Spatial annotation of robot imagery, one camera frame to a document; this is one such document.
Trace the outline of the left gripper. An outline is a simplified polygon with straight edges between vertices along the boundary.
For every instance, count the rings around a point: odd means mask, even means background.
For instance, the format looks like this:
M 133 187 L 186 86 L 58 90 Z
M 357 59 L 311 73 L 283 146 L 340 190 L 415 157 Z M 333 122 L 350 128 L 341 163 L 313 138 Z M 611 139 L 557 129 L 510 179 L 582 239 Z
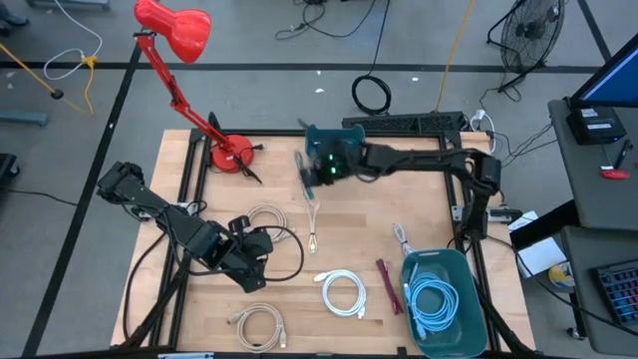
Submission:
M 228 223 L 235 248 L 226 255 L 226 275 L 245 293 L 263 288 L 266 255 L 273 251 L 270 235 L 265 229 L 253 228 L 246 215 Z

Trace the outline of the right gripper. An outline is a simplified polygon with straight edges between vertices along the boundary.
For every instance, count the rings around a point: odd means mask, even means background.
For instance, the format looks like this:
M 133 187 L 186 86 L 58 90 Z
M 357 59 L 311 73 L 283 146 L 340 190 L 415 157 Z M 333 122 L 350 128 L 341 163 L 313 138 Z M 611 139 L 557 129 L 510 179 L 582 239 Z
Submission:
M 365 153 L 364 141 L 306 141 L 308 166 L 301 166 L 304 185 L 331 185 L 358 175 Z

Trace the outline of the small teal bin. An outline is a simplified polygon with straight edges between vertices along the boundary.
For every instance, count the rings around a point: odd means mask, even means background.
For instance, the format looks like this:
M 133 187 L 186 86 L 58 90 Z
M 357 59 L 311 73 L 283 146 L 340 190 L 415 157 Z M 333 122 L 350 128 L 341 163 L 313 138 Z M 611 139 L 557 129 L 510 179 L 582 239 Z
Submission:
M 360 125 L 349 129 L 319 129 L 316 125 L 311 125 L 305 130 L 305 153 L 311 157 L 323 144 L 343 142 L 357 145 L 365 141 L 365 130 Z

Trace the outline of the black perforated bar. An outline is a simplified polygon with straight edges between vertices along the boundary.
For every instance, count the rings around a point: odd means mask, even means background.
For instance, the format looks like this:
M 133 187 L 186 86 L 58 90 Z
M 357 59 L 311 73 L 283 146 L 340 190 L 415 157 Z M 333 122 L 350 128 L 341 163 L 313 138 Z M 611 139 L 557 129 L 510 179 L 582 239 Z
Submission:
M 351 117 L 342 120 L 342 128 L 357 125 L 366 132 L 392 132 L 421 135 L 444 131 L 459 131 L 465 126 L 462 112 L 430 112 L 406 115 L 385 115 L 377 117 Z

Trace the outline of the white paper sheet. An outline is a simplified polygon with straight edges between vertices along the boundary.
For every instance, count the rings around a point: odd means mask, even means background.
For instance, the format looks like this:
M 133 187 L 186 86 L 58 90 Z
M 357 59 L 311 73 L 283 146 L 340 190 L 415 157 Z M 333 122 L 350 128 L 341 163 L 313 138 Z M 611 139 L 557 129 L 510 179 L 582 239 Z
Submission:
M 523 278 L 543 272 L 567 260 L 553 237 L 546 238 L 517 251 L 517 267 Z
M 536 214 L 535 211 L 528 211 L 525 212 L 521 217 L 519 217 L 518 219 L 514 220 L 512 223 L 510 223 L 507 228 L 509 232 L 512 232 L 514 230 L 517 230 L 521 227 L 524 227 L 528 224 L 530 224 L 531 222 L 535 221 L 538 219 L 538 215 Z

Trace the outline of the red desk lamp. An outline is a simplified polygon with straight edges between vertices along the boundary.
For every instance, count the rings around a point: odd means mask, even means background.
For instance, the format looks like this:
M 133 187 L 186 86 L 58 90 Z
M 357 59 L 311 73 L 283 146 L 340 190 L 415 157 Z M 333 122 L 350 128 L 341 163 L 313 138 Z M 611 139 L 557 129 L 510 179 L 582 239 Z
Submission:
M 199 9 L 174 11 L 158 0 L 136 0 L 134 15 L 146 28 L 135 35 L 136 41 L 167 88 L 171 108 L 213 140 L 210 148 L 212 163 L 223 173 L 241 173 L 258 180 L 259 176 L 249 166 L 259 147 L 246 136 L 224 134 L 218 126 L 195 112 L 156 48 L 156 36 L 161 35 L 183 63 L 194 63 L 209 39 L 212 28 L 210 15 Z

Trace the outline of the large teal bin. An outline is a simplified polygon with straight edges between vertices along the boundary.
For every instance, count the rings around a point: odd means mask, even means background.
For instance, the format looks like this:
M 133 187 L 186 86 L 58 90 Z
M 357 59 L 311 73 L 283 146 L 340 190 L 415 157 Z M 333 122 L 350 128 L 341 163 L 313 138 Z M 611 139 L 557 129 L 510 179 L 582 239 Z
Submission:
M 414 251 L 403 262 L 400 280 L 411 335 L 426 357 L 470 358 L 486 349 L 479 297 L 463 254 Z

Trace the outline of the black floor fan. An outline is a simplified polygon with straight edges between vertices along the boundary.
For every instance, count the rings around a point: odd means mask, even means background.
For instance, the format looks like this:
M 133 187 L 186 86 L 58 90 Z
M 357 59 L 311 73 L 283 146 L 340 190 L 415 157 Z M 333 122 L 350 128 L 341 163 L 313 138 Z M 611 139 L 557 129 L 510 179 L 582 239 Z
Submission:
M 504 70 L 516 74 L 496 88 L 499 93 L 545 66 L 562 30 L 564 12 L 565 0 L 515 0 L 488 30 L 486 42 L 499 48 Z

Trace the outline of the yellow blue round object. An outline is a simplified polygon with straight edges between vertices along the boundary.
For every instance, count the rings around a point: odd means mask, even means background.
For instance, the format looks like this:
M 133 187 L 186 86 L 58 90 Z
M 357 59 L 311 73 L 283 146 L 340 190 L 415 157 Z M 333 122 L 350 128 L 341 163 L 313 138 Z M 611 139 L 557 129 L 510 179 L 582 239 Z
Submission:
M 551 266 L 547 270 L 547 278 L 553 289 L 560 292 L 572 292 L 575 279 L 569 261 L 563 261 Z

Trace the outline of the grey desk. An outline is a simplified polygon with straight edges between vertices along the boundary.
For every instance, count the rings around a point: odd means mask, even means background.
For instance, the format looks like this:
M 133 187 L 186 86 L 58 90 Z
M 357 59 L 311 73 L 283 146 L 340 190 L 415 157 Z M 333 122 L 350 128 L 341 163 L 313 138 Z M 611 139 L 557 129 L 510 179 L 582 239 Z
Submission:
M 612 320 L 598 293 L 590 270 L 638 259 L 638 231 L 590 229 L 566 226 L 560 232 L 575 278 L 578 306 L 603 319 Z M 638 336 L 582 315 L 586 335 L 595 352 L 638 357 Z
M 566 103 L 552 100 L 547 107 L 580 224 L 598 229 L 638 231 L 638 109 L 615 110 L 627 131 L 626 138 L 633 145 L 621 165 L 630 178 L 606 179 L 600 174 L 601 167 L 616 161 L 623 142 L 580 146 L 567 124 L 570 111 Z

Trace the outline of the black pen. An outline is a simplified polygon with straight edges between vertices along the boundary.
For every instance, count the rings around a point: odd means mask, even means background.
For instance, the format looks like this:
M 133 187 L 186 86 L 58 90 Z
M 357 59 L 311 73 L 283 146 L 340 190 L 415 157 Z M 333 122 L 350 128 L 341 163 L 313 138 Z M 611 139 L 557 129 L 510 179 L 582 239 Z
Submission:
M 633 145 L 631 141 L 629 139 L 625 140 L 623 143 L 622 149 L 613 166 L 616 170 L 619 170 L 621 168 L 625 158 L 627 157 L 628 153 L 630 152 L 632 148 L 633 148 Z

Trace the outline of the computer monitor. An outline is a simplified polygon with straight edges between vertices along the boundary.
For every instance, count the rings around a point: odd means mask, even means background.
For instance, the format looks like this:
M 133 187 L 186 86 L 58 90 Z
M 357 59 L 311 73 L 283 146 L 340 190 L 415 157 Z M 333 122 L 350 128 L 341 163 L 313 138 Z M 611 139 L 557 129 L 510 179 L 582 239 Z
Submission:
M 638 33 L 571 100 L 585 106 L 638 108 Z

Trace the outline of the keyboard with colourful keys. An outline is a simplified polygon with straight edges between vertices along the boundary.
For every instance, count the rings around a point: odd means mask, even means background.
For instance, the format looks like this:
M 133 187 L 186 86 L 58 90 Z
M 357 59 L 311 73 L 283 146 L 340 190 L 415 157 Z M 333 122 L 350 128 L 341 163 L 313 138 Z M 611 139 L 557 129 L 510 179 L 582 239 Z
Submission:
M 638 325 L 638 259 L 594 267 L 589 272 L 614 322 L 627 328 Z

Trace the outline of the person's foot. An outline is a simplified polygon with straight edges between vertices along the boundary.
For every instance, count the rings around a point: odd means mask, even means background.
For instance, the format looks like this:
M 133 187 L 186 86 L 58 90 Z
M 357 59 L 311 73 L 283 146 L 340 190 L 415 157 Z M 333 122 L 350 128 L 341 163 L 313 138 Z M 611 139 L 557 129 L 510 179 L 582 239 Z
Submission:
M 26 17 L 20 16 L 8 9 L 3 0 L 0 0 L 0 36 L 8 37 L 14 27 L 22 27 L 29 24 Z

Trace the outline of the black aluminium table frame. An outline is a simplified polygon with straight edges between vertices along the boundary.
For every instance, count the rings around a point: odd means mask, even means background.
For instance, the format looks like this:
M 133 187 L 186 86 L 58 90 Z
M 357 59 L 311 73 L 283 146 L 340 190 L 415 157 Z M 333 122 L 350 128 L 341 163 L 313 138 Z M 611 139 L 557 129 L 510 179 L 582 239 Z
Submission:
M 450 208 L 464 199 L 460 183 L 437 173 L 400 173 L 372 184 L 348 179 L 319 188 L 318 250 L 309 254 L 306 202 L 293 159 L 304 147 L 301 132 L 252 131 L 249 138 L 261 145 L 252 165 L 258 180 L 207 168 L 203 146 L 192 132 L 167 130 L 147 183 L 169 201 L 205 200 L 202 217 L 221 223 L 258 203 L 276 204 L 296 234 L 275 245 L 266 268 L 272 280 L 251 294 L 226 276 L 203 275 L 195 265 L 184 291 L 169 302 L 151 343 L 217 357 L 243 356 L 227 318 L 253 302 L 267 302 L 281 311 L 286 325 L 287 344 L 272 351 L 275 358 L 420 357 L 406 317 L 391 308 L 376 260 L 387 262 L 392 283 L 398 283 L 403 253 L 392 232 L 397 222 L 413 246 L 444 247 L 453 234 Z M 350 269 L 364 281 L 368 300 L 362 318 L 340 318 L 325 307 L 315 277 L 334 268 Z

